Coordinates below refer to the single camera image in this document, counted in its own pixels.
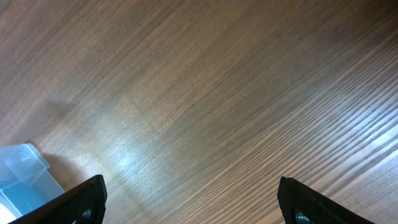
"brown wooden surface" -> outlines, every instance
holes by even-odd
[[[295,177],[398,220],[396,1],[12,0],[0,144],[33,142],[105,223],[282,223]]]

